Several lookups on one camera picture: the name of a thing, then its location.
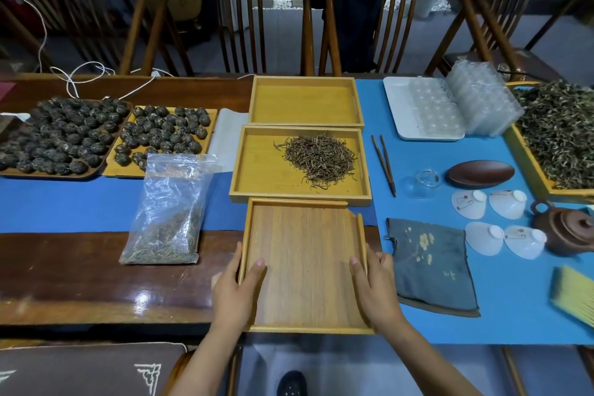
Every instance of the yellow brush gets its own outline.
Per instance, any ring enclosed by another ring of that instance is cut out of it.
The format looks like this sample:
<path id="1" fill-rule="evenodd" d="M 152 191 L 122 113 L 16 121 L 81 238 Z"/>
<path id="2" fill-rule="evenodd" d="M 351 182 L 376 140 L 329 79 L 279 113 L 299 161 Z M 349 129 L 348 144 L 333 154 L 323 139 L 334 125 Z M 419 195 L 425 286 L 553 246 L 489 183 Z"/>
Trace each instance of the yellow brush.
<path id="1" fill-rule="evenodd" d="M 594 327 L 594 280 L 569 266 L 555 268 L 551 301 L 564 312 Z"/>

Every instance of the teapot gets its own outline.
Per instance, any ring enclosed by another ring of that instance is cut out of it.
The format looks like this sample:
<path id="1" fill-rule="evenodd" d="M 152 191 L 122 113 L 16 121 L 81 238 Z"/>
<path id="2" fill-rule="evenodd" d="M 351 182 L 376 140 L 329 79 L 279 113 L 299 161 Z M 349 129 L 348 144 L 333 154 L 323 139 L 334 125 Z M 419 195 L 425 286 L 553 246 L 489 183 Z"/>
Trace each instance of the teapot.
<path id="1" fill-rule="evenodd" d="M 545 204 L 546 211 L 537 206 Z M 556 207 L 550 202 L 536 200 L 531 205 L 534 213 L 532 228 L 546 233 L 545 246 L 557 255 L 575 255 L 594 252 L 594 218 L 581 210 Z"/>

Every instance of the teapot lid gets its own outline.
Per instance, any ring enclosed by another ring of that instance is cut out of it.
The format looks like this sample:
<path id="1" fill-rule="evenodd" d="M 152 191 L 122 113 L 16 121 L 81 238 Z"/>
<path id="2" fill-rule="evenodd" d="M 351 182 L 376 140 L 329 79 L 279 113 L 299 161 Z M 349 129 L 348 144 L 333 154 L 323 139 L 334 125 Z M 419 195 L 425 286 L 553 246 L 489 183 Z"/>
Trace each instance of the teapot lid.
<path id="1" fill-rule="evenodd" d="M 581 210 L 565 210 L 561 213 L 561 222 L 569 234 L 581 242 L 594 243 L 594 218 Z"/>

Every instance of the black shoe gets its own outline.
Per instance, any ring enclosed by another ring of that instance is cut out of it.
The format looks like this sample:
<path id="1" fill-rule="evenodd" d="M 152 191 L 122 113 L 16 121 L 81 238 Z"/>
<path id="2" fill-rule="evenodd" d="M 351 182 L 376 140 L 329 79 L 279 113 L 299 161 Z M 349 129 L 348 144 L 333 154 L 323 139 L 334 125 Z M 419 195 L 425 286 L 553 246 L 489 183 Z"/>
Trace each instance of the black shoe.
<path id="1" fill-rule="evenodd" d="M 300 371 L 287 372 L 276 389 L 276 396 L 307 396 L 307 383 Z"/>

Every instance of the forearm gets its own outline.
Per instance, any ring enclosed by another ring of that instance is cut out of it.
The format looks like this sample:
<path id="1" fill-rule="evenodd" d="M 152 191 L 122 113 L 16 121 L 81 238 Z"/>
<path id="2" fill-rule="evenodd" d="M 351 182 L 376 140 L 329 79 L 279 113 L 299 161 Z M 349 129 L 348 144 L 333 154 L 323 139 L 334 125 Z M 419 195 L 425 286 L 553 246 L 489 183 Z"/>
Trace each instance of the forearm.
<path id="1" fill-rule="evenodd" d="M 171 396 L 215 395 L 238 337 L 239 335 L 230 335 L 211 326 L 175 383 Z"/>
<path id="2" fill-rule="evenodd" d="M 385 337 L 424 395 L 480 396 L 480 392 L 407 321 L 393 325 Z"/>

